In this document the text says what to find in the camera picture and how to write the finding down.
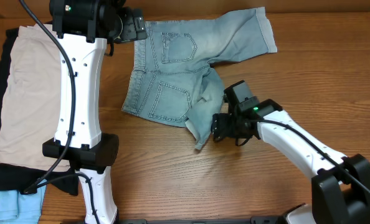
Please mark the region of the light blue denim shorts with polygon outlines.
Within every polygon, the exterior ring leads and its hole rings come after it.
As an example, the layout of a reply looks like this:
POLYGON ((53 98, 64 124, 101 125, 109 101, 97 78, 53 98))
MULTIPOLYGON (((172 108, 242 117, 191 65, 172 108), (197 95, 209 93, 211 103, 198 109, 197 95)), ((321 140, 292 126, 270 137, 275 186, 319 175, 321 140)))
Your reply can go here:
POLYGON ((277 52, 264 7, 217 19, 147 21, 135 42, 134 66, 122 110, 187 128, 200 150, 223 103, 224 84, 212 67, 277 52))

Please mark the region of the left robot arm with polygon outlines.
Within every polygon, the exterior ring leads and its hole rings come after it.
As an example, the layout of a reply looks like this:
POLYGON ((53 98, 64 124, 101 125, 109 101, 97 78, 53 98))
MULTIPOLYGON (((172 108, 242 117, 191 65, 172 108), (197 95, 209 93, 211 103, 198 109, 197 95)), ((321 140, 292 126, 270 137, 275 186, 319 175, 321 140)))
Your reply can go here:
POLYGON ((147 37, 141 9, 124 1, 54 0, 52 28, 62 48, 59 123, 43 143, 45 157, 68 161, 82 186, 85 223, 118 223, 111 189, 111 167, 119 146, 116 134, 99 123, 100 73, 115 44, 147 37))

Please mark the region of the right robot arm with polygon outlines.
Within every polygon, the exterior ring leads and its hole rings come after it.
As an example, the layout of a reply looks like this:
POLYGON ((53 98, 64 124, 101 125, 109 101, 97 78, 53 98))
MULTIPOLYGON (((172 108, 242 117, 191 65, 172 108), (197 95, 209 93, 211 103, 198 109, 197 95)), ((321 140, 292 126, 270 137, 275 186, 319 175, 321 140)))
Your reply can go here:
POLYGON ((275 101, 259 101, 244 81, 224 90, 227 113, 213 115, 214 142, 234 138, 243 146, 257 138, 285 155, 311 180, 311 204, 283 215, 252 217, 251 223, 370 223, 370 162, 348 157, 299 126, 275 101))

